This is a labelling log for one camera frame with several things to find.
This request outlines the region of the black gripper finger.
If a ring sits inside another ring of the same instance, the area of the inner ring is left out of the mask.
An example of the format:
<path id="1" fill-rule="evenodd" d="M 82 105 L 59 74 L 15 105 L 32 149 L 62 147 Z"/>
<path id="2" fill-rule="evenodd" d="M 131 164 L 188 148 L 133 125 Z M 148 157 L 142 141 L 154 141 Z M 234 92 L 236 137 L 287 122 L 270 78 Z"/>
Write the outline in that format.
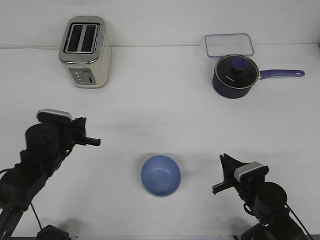
<path id="1" fill-rule="evenodd" d="M 74 120 L 74 127 L 76 132 L 81 137 L 86 137 L 86 117 L 79 117 Z"/>
<path id="2" fill-rule="evenodd" d="M 234 173 L 237 168 L 240 168 L 240 167 L 247 164 L 246 162 L 240 162 L 240 161 L 234 159 L 233 157 L 229 156 L 226 153 L 224 153 L 223 156 L 225 156 L 229 161 L 229 165 L 231 168 L 231 178 L 234 177 Z"/>
<path id="3" fill-rule="evenodd" d="M 83 127 L 83 119 L 82 118 L 76 118 L 71 121 L 71 126 L 73 128 L 82 128 Z"/>
<path id="4" fill-rule="evenodd" d="M 219 158 L 220 158 L 222 171 L 223 171 L 223 182 L 227 183 L 230 180 L 230 178 L 232 177 L 232 172 L 231 172 L 231 167 L 229 165 L 229 160 L 222 154 L 219 156 Z"/>

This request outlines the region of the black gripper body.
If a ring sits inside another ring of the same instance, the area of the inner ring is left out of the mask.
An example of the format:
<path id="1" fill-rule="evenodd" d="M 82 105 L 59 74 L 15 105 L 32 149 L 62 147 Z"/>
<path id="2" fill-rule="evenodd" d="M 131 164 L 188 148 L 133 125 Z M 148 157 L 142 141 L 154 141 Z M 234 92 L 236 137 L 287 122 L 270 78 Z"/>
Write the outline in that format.
<path id="1" fill-rule="evenodd" d="M 63 153 L 70 153 L 75 145 L 81 146 L 100 146 L 101 140 L 99 138 L 81 137 L 77 134 L 76 128 L 71 126 L 71 123 L 61 127 L 61 149 Z"/>
<path id="2" fill-rule="evenodd" d="M 244 181 L 237 181 L 230 173 L 223 173 L 223 181 L 212 187 L 212 193 L 224 191 L 229 188 L 234 188 L 242 201 L 252 208 L 255 201 L 258 186 L 265 182 L 265 174 L 249 173 L 244 176 Z"/>

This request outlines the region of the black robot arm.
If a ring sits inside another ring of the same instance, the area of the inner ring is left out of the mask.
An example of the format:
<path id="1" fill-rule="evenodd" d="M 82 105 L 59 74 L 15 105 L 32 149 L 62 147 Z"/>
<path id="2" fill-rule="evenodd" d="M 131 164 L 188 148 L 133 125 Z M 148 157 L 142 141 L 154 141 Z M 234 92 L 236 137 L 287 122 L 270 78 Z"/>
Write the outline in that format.
<path id="1" fill-rule="evenodd" d="M 213 194 L 234 188 L 244 202 L 245 212 L 258 221 L 237 236 L 238 240 L 311 240 L 312 236 L 288 205 L 285 190 L 266 181 L 269 167 L 259 162 L 241 162 L 228 154 L 219 156 L 223 181 L 212 187 Z"/>
<path id="2" fill-rule="evenodd" d="M 99 146 L 86 135 L 86 118 L 50 112 L 37 114 L 38 124 L 25 132 L 26 149 L 20 162 L 0 179 L 0 238 L 8 240 L 33 198 L 61 166 L 75 145 Z"/>

